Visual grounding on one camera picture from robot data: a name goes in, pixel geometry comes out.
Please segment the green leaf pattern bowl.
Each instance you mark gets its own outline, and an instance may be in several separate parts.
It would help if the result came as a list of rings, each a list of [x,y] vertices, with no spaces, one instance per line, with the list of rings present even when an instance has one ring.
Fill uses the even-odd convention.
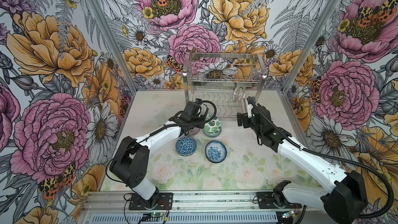
[[[217,137],[222,132],[221,120],[215,117],[204,125],[203,133],[208,137]]]

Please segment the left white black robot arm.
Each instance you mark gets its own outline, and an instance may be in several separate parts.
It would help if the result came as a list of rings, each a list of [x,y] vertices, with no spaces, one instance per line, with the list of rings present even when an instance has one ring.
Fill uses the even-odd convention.
[[[159,200],[159,190],[146,178],[150,153],[188,134],[193,128],[204,128],[216,115],[217,107],[213,102],[189,101],[184,110],[172,116],[162,127],[137,138],[125,137],[107,170],[117,177],[116,181],[131,188],[146,208],[154,208]]]

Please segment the blue floral pattern bowl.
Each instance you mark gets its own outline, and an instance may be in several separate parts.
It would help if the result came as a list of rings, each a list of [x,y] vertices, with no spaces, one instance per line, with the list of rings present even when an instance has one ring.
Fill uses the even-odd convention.
[[[227,157],[227,149],[220,141],[210,141],[205,147],[205,155],[212,163],[221,163]]]

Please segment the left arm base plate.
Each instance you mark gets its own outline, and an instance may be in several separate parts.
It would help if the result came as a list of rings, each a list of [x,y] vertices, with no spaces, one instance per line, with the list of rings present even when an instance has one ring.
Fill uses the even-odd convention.
[[[155,193],[149,200],[138,194],[132,194],[128,209],[131,211],[171,210],[174,194],[170,192]]]

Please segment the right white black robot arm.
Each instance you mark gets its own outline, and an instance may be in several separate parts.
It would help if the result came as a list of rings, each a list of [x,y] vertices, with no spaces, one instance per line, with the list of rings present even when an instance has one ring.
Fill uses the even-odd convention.
[[[325,211],[339,224],[351,224],[359,218],[368,204],[363,177],[350,173],[339,165],[332,165],[320,156],[306,152],[305,146],[286,130],[274,126],[270,113],[263,107],[248,106],[247,113],[237,113],[237,124],[251,128],[259,145],[265,145],[274,152],[288,158],[313,177],[321,188],[300,186],[289,180],[280,182],[268,202],[278,208],[289,204],[301,204]]]

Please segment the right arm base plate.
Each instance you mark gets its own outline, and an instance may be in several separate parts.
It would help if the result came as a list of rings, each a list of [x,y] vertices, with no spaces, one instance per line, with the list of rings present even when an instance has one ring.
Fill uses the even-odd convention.
[[[256,193],[255,199],[260,209],[298,209],[301,204],[290,203],[282,193],[273,191],[261,191]]]

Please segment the blue geometric pattern bowl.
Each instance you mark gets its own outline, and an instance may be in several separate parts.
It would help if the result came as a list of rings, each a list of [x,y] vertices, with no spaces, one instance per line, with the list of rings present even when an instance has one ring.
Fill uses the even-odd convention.
[[[177,153],[181,156],[190,156],[197,149],[197,142],[190,136],[180,138],[175,145]]]

